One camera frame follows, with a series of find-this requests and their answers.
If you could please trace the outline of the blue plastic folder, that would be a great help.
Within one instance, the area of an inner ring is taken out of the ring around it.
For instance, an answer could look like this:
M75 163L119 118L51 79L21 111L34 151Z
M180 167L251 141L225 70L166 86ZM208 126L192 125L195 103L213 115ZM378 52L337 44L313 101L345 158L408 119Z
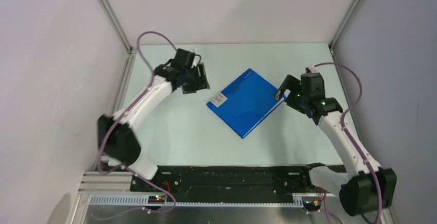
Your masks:
M244 139L285 100L284 95L276 99L276 91L249 68L207 102L207 107Z

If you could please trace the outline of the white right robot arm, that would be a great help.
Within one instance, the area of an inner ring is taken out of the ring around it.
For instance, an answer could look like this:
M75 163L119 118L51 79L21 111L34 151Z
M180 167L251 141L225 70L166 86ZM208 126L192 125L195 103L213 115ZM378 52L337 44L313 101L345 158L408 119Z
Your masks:
M274 97L314 121L329 138L346 170L338 173L323 163L308 164L305 174L299 178L304 191L312 192L320 187L334 194L350 216L392 206L396 173L391 168L383 168L349 130L339 102L326 97L320 73L304 73L299 79L287 75Z

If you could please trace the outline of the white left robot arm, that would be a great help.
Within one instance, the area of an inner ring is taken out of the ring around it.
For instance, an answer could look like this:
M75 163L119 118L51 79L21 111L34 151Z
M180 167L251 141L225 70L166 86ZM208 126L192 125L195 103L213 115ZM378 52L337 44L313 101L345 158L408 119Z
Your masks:
M118 161L143 177L143 185L150 191L162 186L162 176L142 148L136 130L164 99L178 89L183 94L209 89L201 56L193 51L176 49L175 56L152 70L152 78L142 92L127 106L112 115L97 120L99 153Z

